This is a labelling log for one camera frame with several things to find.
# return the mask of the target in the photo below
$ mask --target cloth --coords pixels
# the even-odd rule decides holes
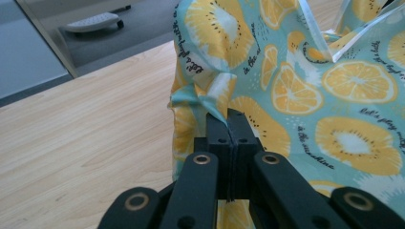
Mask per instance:
[[[232,108],[318,192],[359,188],[405,218],[405,4],[386,2],[344,0],[320,31],[304,0],[182,0],[174,179],[205,115]],[[253,227],[247,203],[220,202],[218,227]]]

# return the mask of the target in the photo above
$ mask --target kiwi slice print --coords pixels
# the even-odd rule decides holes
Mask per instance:
[[[366,173],[396,175],[402,159],[393,147],[393,136],[372,123],[326,117],[316,125],[315,140],[321,152]]]
[[[305,36],[300,31],[292,31],[287,37],[287,48],[290,52],[295,53],[298,51],[300,44],[305,40]]]
[[[368,22],[373,20],[382,10],[387,0],[354,0],[352,11],[358,19]]]
[[[329,60],[325,57],[325,55],[319,50],[313,47],[307,47],[307,45],[304,45],[304,47],[305,47],[304,56],[309,62],[315,64],[325,64],[329,62]]]
[[[202,52],[233,69],[244,62],[254,43],[238,1],[194,1],[184,22]]]
[[[398,33],[391,39],[387,56],[399,67],[405,69],[405,31]]]
[[[350,29],[347,25],[344,25],[344,21],[341,20],[337,26],[336,29],[334,30],[334,32],[336,33],[336,35],[338,37],[343,37],[347,34],[349,34],[352,31],[352,29]]]
[[[229,107],[245,114],[253,132],[260,138],[265,151],[287,157],[290,139],[282,125],[271,118],[260,105],[250,97],[240,96],[233,99]]]
[[[337,41],[329,44],[329,48],[334,52],[338,52],[345,48],[345,46],[355,37],[357,36],[357,31],[351,31],[347,33],[346,35],[342,36],[340,39]]]

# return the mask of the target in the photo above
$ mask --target wooden table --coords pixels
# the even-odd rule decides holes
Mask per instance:
[[[310,1],[322,29],[330,2]],[[96,228],[121,192],[169,184],[175,66],[169,42],[0,108],[0,228]]]

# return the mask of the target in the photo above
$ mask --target screw hole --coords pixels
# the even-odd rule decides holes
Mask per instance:
[[[319,229],[328,229],[330,228],[330,222],[323,218],[323,217],[319,217],[319,216],[313,216],[312,217],[312,223],[316,228]]]
[[[209,161],[211,161],[211,158],[206,155],[198,155],[198,156],[194,156],[193,161],[196,164],[208,164]]]
[[[347,193],[343,196],[343,199],[353,208],[360,211],[371,211],[373,209],[373,203],[366,197],[358,193]]]
[[[278,164],[280,159],[277,156],[265,155],[262,157],[262,161],[267,164]]]
[[[137,211],[149,203],[149,197],[144,193],[136,193],[125,200],[125,208],[129,211]]]

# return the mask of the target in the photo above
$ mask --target teal patterned fabric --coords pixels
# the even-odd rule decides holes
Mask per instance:
[[[181,1],[174,178],[205,115],[232,108],[318,192],[360,188],[405,218],[405,4],[386,2],[345,0],[320,31],[304,0]],[[252,227],[243,214],[221,203],[219,227]]]

